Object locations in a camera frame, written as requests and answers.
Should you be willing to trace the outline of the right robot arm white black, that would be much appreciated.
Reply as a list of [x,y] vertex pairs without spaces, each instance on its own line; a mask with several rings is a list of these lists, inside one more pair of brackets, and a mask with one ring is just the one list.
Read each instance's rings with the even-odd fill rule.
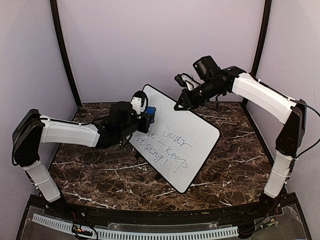
[[276,156],[263,190],[265,196],[277,198],[292,173],[305,134],[305,101],[273,89],[237,66],[220,68],[210,55],[201,57],[192,66],[203,83],[194,87],[196,81],[192,76],[177,74],[174,79],[182,87],[182,92],[174,110],[197,109],[213,97],[233,93],[261,107],[283,125],[275,141]]

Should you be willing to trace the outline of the white whiteboard black frame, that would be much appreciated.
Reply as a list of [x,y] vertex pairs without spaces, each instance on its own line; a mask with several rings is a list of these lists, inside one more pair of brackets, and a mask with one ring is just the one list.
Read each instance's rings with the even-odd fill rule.
[[183,194],[215,148],[220,130],[189,110],[175,111],[176,102],[153,86],[142,90],[156,108],[154,123],[148,133],[137,131],[129,142]]

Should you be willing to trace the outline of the blue whiteboard eraser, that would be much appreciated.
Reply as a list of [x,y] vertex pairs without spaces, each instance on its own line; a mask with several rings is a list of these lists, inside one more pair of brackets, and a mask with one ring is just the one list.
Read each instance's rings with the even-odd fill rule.
[[149,123],[153,124],[155,122],[156,107],[148,106],[146,109],[146,114],[149,119]]

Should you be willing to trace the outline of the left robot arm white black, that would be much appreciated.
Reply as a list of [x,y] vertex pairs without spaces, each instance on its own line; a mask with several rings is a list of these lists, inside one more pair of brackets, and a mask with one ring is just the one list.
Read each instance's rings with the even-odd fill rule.
[[107,149],[122,144],[135,132],[148,133],[155,113],[155,107],[120,101],[110,107],[109,114],[100,123],[80,123],[50,118],[41,115],[37,109],[31,109],[12,134],[12,164],[24,169],[58,217],[67,218],[71,208],[61,199],[63,194],[40,160],[40,144]]

